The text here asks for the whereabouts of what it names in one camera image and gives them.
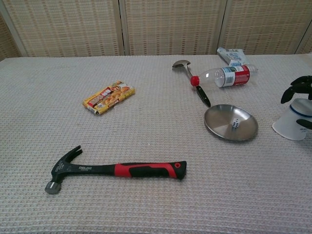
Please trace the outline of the silver metal plate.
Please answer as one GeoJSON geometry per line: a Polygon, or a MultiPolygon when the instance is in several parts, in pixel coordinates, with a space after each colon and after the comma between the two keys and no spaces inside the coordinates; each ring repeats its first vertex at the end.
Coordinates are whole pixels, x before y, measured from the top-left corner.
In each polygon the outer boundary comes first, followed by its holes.
{"type": "Polygon", "coordinates": [[[230,104],[210,107],[204,114],[204,124],[216,136],[230,141],[246,141],[258,133],[258,122],[248,111],[230,104]],[[238,128],[232,127],[232,120],[238,118],[238,128]]]}

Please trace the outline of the yellow curry box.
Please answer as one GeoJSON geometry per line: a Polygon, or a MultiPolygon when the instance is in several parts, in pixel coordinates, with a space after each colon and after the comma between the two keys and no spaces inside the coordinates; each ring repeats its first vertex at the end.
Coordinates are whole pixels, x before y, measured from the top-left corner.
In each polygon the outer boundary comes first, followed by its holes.
{"type": "Polygon", "coordinates": [[[85,99],[82,105],[93,114],[102,115],[135,92],[133,86],[118,80],[85,99]]]}

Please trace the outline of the clear bottle red label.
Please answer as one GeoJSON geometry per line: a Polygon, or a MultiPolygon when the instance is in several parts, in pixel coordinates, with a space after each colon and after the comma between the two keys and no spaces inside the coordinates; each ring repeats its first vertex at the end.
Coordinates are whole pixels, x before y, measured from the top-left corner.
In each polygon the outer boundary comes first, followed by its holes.
{"type": "Polygon", "coordinates": [[[213,82],[218,88],[244,85],[255,77],[258,68],[252,64],[214,68],[203,72],[199,76],[192,76],[192,86],[213,82]]]}

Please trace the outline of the white blue snack bag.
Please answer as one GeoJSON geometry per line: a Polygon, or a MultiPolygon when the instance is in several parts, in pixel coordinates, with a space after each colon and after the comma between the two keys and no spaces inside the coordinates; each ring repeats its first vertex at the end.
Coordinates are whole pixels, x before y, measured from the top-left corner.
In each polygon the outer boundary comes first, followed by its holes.
{"type": "Polygon", "coordinates": [[[225,49],[219,47],[216,53],[229,65],[239,66],[250,64],[242,49],[225,49]]]}

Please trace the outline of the black red claw hammer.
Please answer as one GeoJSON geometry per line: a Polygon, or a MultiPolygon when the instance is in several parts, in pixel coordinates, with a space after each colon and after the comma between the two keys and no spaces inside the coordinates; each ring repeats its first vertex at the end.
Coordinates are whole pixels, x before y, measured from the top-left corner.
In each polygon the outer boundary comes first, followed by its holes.
{"type": "Polygon", "coordinates": [[[187,162],[163,163],[118,163],[110,165],[78,165],[72,160],[82,154],[81,146],[67,152],[57,161],[51,170],[52,179],[47,183],[45,191],[50,195],[58,194],[61,183],[67,176],[105,175],[115,177],[167,177],[182,180],[186,175],[187,162]]]}

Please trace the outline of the beige woven tablecloth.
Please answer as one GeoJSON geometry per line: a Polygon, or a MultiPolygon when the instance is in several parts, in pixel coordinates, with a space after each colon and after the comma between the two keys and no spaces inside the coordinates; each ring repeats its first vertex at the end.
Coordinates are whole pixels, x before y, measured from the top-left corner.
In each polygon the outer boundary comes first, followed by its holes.
{"type": "Polygon", "coordinates": [[[206,106],[180,56],[7,58],[0,62],[0,234],[312,234],[312,132],[302,141],[272,124],[312,54],[249,56],[244,86],[205,87],[213,105],[258,121],[251,141],[229,142],[204,126],[206,106]],[[102,115],[82,102],[123,81],[134,95],[102,115]],[[80,145],[76,164],[187,161],[183,180],[69,176],[44,188],[54,164],[80,145]]]}

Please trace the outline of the white paper cup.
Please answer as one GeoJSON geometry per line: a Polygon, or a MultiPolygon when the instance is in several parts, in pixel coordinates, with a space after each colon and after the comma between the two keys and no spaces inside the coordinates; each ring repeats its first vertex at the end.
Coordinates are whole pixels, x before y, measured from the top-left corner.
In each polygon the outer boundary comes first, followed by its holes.
{"type": "Polygon", "coordinates": [[[308,130],[312,130],[312,100],[296,98],[272,128],[284,138],[303,140],[308,130]]]}

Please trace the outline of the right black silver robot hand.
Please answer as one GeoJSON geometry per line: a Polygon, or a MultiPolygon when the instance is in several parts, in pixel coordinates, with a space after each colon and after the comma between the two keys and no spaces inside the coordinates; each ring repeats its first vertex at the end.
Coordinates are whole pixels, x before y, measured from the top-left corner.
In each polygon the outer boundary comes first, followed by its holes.
{"type": "Polygon", "coordinates": [[[301,76],[295,79],[284,92],[280,103],[284,104],[290,101],[295,93],[308,94],[308,100],[312,101],[312,76],[301,76]]]}

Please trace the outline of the bamboo folding screen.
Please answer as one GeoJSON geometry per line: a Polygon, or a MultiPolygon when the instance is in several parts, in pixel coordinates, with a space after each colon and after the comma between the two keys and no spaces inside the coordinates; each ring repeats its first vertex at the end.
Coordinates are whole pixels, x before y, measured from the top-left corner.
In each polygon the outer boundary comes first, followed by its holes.
{"type": "Polygon", "coordinates": [[[312,53],[312,0],[0,0],[14,57],[312,53]]]}

